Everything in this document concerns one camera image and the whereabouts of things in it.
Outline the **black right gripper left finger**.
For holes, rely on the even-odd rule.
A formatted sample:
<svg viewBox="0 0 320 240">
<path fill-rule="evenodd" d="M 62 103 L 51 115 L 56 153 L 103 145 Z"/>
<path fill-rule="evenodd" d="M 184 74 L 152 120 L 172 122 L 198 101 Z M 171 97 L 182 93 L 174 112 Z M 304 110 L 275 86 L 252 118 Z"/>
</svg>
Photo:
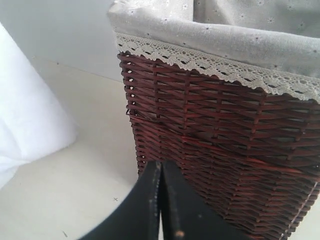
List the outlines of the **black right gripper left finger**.
<svg viewBox="0 0 320 240">
<path fill-rule="evenodd" d="M 94 231 L 93 240 L 157 240 L 159 237 L 159 188 L 162 165 L 150 161 L 136 184 Z"/>
</svg>

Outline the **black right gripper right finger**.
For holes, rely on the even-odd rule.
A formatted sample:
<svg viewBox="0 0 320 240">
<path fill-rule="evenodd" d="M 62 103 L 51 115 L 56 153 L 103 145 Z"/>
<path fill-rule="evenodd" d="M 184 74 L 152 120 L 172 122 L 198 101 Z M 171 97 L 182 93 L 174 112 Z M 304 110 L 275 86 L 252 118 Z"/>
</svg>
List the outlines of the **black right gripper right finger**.
<svg viewBox="0 0 320 240">
<path fill-rule="evenodd" d="M 161 217 L 165 240 L 248 240 L 193 190 L 172 161 L 162 163 Z"/>
</svg>

